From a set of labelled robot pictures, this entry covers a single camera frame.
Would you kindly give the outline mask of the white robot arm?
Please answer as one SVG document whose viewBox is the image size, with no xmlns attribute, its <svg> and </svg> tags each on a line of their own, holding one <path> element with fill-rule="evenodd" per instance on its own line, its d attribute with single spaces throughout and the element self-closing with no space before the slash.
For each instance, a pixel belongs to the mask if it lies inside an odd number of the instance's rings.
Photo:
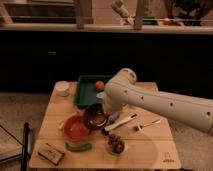
<svg viewBox="0 0 213 171">
<path fill-rule="evenodd" d="M 103 110 L 113 114 L 124 105 L 133 105 L 213 136 L 213 100 L 151 91 L 136 86 L 136 81 L 137 75 L 132 69 L 119 70 L 105 84 Z"/>
</svg>

